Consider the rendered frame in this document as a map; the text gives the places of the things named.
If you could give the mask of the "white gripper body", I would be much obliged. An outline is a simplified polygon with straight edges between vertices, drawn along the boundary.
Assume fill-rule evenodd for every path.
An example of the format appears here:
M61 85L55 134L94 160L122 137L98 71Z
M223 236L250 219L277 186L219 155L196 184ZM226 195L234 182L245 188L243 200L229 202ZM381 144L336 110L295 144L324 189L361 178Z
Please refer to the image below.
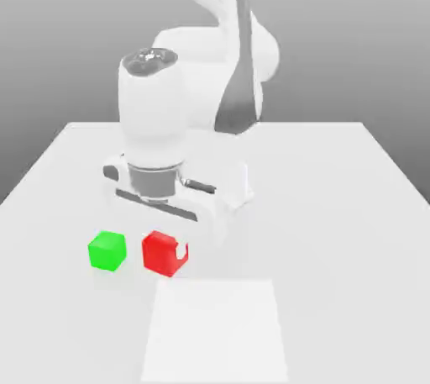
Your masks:
M172 197L140 197L119 187L115 194L136 205L147 218L148 226L177 236L183 244L220 245L227 236L232 210L215 193L178 186Z

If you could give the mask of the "small red cube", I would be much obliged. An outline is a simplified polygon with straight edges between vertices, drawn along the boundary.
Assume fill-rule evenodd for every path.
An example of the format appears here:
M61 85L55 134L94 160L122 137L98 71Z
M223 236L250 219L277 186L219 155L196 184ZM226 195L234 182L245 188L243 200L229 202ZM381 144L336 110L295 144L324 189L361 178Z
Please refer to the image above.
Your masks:
M176 238L152 231L142 240L144 267L162 276L172 277L186 261L176 259Z

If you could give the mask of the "small green cube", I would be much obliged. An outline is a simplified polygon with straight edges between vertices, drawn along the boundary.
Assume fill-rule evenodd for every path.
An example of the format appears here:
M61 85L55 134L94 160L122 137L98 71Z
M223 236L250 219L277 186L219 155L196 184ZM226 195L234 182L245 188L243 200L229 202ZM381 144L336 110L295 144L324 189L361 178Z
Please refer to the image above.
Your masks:
M99 232L87 248L91 266L100 270L116 271L127 256L125 236L115 232Z

